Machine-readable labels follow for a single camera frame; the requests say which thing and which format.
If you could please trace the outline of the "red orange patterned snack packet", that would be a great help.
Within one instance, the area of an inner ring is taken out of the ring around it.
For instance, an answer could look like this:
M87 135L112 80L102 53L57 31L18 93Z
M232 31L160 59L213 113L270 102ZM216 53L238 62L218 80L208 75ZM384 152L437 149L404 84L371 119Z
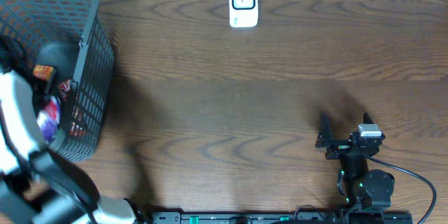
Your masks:
M67 79L57 85L57 90L59 92L59 98L63 102L65 102L67 100L68 94L71 91L71 83L72 83L72 80Z

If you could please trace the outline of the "red purple snack bag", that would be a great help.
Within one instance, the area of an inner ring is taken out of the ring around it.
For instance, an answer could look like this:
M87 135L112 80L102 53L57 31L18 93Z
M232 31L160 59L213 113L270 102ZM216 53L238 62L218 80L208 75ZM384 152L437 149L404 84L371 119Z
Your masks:
M47 144L53 142L60 125L61 105L58 98L51 96L45 106L39 111L37 123Z

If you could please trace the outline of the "small orange snack packet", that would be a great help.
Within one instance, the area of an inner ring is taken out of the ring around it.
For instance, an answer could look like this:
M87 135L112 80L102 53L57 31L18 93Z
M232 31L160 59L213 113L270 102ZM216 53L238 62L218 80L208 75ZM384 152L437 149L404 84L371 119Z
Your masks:
M34 77L41 81L46 89L49 89L52 85L56 73L57 71L55 67L41 64L37 64L33 70Z

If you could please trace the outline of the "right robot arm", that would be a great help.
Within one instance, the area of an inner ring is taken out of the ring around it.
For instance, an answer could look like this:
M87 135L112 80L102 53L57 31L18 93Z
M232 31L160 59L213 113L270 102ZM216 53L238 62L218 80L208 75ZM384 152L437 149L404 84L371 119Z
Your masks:
M339 160L337 187L346 197L346 206L333 216L335 222L385 222L384 210L391 206L395 178L380 169L368 168L368 158L379 152L384 139L384 133L367 113L357 130L342 140L333 138L329 118L321 117L315 147L325 149L327 160Z

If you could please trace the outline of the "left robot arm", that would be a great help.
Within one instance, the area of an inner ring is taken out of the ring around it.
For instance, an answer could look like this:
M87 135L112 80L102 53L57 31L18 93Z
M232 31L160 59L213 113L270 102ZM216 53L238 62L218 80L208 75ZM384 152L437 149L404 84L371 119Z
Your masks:
M49 147L62 105L28 56L19 41L1 37L1 212L14 223L152 223L128 199L102 197Z

